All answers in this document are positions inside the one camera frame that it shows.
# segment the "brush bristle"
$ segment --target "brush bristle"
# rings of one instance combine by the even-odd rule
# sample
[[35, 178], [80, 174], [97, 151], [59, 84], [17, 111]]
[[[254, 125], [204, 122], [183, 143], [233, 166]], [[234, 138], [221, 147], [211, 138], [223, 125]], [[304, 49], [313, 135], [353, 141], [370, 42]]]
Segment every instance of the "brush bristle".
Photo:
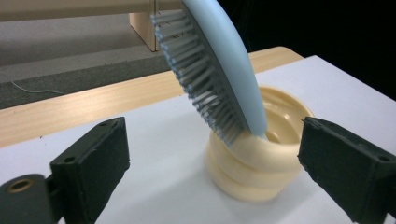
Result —
[[209, 127], [230, 145], [244, 126], [233, 92], [225, 87], [229, 83], [221, 77], [223, 71], [202, 31], [183, 10], [151, 20], [166, 61], [184, 92]]

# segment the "gray carpet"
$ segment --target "gray carpet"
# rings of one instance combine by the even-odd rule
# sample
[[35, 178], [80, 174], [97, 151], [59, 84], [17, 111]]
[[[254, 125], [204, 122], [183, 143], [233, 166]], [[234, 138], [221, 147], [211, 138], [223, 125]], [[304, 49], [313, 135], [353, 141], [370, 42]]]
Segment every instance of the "gray carpet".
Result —
[[[26, 78], [15, 81], [15, 84], [29, 91], [50, 90], [69, 94], [168, 70], [165, 58], [159, 55], [130, 62]], [[4, 109], [49, 99], [61, 94], [54, 92], [31, 93], [17, 88], [11, 82], [4, 82], [0, 83], [0, 95], [0, 109]]]
[[128, 14], [0, 22], [0, 109], [169, 70]]

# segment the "brush handle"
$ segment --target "brush handle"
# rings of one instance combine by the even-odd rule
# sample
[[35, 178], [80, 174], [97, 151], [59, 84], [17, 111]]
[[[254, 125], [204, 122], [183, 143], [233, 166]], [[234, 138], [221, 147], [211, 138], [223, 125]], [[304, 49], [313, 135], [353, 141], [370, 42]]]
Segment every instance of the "brush handle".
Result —
[[245, 115], [247, 129], [265, 138], [267, 118], [259, 85], [242, 39], [232, 21], [215, 0], [182, 0], [201, 30], [227, 76]]

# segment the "white paper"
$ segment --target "white paper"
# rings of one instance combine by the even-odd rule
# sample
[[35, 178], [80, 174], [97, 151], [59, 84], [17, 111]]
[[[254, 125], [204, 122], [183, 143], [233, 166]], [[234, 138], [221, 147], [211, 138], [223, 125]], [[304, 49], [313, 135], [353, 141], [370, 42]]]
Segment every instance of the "white paper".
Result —
[[[396, 153], [395, 102], [319, 57], [257, 79], [296, 96], [317, 118]], [[351, 223], [305, 171], [267, 203], [240, 202], [218, 189], [205, 169], [209, 128], [186, 95], [111, 118], [121, 116], [131, 167], [96, 223]], [[0, 183], [20, 175], [48, 176], [50, 162], [101, 121], [1, 148]]]

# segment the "cream colored bowl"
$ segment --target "cream colored bowl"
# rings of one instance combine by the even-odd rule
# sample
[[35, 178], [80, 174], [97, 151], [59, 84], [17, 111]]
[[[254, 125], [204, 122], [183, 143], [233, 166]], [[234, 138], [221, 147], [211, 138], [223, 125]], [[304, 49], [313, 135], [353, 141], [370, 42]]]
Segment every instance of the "cream colored bowl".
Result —
[[206, 167], [213, 181], [248, 202], [275, 198], [299, 174], [303, 119], [313, 117], [303, 102], [282, 90], [260, 86], [260, 91], [268, 140], [243, 133], [227, 147], [211, 132], [206, 145]]

